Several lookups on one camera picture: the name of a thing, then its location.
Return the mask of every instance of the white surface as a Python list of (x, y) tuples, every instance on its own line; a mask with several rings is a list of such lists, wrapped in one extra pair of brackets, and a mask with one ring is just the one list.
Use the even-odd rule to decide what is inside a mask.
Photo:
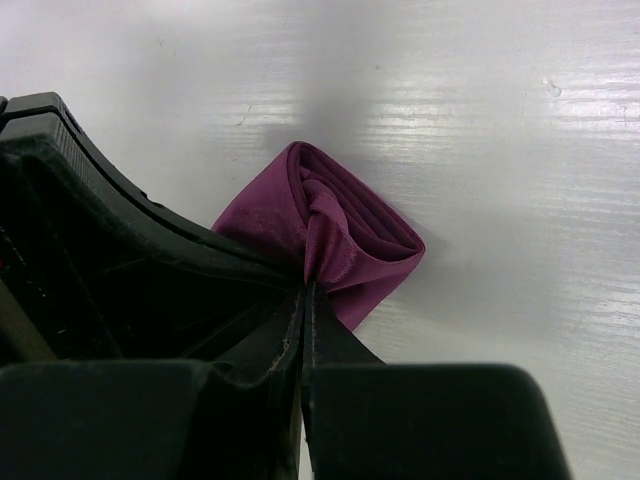
[(639, 32), (632, 0), (4, 0), (0, 93), (58, 91), (206, 226), (317, 144), (429, 247), (359, 337), (528, 369), (576, 478), (637, 479)]

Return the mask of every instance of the white wooden surface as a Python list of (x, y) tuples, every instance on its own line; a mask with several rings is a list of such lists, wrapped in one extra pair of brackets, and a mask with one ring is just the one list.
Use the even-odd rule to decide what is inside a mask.
[(633, 0), (3, 0), (0, 94), (58, 91), (206, 226), (317, 144), (429, 247), (359, 337), (528, 369), (576, 478), (638, 479), (639, 32)]

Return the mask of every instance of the magenta cloth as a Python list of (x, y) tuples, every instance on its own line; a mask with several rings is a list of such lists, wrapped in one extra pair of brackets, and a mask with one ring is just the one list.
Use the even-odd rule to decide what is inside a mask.
[(335, 160), (289, 145), (227, 207), (213, 230), (316, 280), (355, 329), (425, 252), (418, 234)]

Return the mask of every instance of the black plastic object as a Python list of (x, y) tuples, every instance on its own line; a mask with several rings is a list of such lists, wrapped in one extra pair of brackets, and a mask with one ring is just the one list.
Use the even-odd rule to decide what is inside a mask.
[(299, 273), (0, 98), (0, 362), (112, 359), (0, 372), (0, 478), (294, 480), (302, 417), (319, 480), (569, 478), (528, 375), (386, 366)]
[(0, 329), (19, 358), (213, 358), (299, 278), (150, 201), (56, 94), (11, 99), (0, 129), (0, 281), (21, 310)]
[(316, 480), (567, 480), (539, 388), (507, 366), (321, 368)]
[[(0, 478), (296, 479), (305, 310), (327, 307), (315, 288), (294, 290), (209, 363), (7, 367), (0, 375)], [(352, 338), (352, 361), (380, 363), (346, 329), (331, 336), (342, 345)], [(322, 363), (334, 364), (326, 353)]]

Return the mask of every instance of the purple fabric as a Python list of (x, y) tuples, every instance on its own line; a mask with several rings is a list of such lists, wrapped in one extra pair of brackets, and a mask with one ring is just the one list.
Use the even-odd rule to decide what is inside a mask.
[(289, 145), (213, 230), (316, 280), (350, 330), (404, 281), (425, 252), (418, 234), (335, 160)]

